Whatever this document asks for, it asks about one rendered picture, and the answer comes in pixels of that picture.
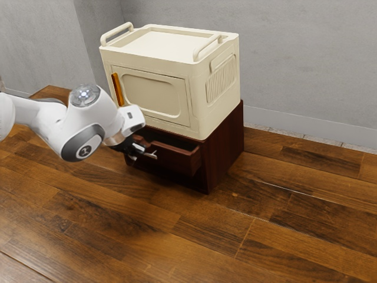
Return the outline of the cream box with lid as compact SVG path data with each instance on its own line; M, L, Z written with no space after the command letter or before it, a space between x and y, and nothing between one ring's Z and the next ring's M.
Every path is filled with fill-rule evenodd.
M127 22L100 43L112 98L150 127L205 140L240 104L237 33Z

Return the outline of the dark red cabinet drawer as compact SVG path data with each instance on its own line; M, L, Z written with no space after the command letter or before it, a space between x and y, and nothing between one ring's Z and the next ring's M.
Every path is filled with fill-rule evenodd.
M141 156L137 165L150 166L152 169L166 169L185 176L194 176L201 167L201 153L198 145L155 132L134 134L133 138L146 146L147 153L154 153L154 159Z

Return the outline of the dark red wooden cabinet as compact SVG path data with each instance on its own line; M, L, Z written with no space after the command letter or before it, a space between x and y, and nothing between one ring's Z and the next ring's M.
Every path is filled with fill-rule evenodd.
M145 131L173 136L198 145L201 167L194 176L185 176L171 170L140 166L135 163L137 160L132 161L124 156L126 164L208 195L244 150L243 102L241 101L204 140L192 139L151 126L145 126L136 134Z

